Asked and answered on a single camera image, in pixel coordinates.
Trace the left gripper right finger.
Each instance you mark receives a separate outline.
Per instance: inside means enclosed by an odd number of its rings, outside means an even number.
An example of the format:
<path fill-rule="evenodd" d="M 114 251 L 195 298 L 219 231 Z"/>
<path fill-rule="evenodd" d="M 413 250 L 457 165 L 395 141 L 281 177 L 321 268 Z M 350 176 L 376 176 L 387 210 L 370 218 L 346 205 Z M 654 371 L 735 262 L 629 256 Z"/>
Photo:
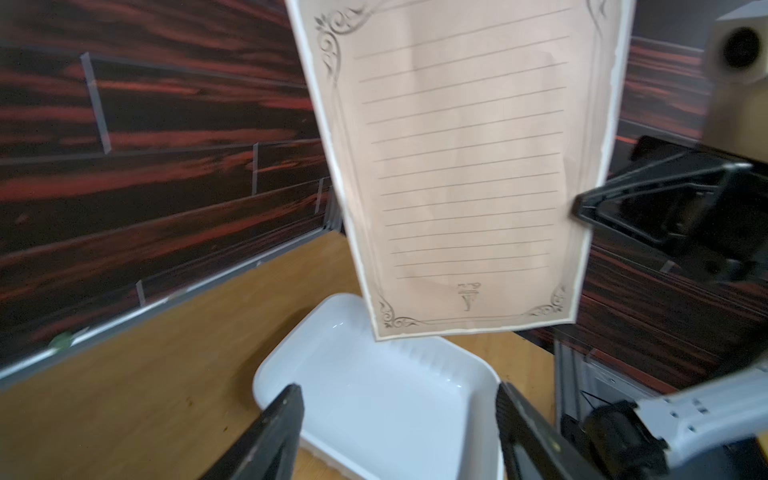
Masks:
<path fill-rule="evenodd" d="M 499 384 L 495 409 L 509 479 L 604 479 L 511 383 Z"/>

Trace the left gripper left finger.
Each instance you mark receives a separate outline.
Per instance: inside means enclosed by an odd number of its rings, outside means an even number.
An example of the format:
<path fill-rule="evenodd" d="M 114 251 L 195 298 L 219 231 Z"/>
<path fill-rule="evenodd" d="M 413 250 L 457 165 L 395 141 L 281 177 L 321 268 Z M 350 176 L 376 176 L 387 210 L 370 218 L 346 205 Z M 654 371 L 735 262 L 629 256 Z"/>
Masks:
<path fill-rule="evenodd" d="M 291 479 L 304 411 L 301 387 L 289 384 L 200 479 Z"/>

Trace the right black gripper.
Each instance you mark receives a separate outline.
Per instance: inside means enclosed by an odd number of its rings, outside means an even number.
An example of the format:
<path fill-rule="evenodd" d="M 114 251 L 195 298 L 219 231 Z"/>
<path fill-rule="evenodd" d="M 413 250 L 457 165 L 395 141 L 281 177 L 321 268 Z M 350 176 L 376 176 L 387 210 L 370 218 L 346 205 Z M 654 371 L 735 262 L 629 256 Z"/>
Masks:
<path fill-rule="evenodd" d="M 571 214 L 646 246 L 660 246 L 706 281 L 767 277 L 767 165 L 651 136 L 630 168 L 578 194 Z"/>

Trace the stationery paper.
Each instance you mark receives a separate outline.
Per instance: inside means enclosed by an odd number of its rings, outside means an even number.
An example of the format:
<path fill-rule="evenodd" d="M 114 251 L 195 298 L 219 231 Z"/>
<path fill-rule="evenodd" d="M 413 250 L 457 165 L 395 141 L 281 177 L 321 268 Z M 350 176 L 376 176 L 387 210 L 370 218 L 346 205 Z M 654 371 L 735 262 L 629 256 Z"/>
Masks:
<path fill-rule="evenodd" d="M 634 3 L 286 8 L 375 338 L 574 323 Z"/>

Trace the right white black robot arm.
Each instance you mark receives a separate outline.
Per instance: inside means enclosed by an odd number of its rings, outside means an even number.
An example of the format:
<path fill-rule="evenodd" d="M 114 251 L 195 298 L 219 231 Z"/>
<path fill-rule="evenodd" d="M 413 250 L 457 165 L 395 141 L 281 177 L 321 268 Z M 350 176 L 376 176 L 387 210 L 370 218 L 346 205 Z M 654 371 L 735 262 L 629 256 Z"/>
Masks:
<path fill-rule="evenodd" d="M 652 136 L 627 168 L 579 194 L 573 216 L 651 248 L 713 282 L 767 270 L 767 162 Z M 700 454 L 767 427 L 767 363 L 667 396 L 594 410 L 584 430 L 591 455 L 613 479 L 665 475 Z"/>

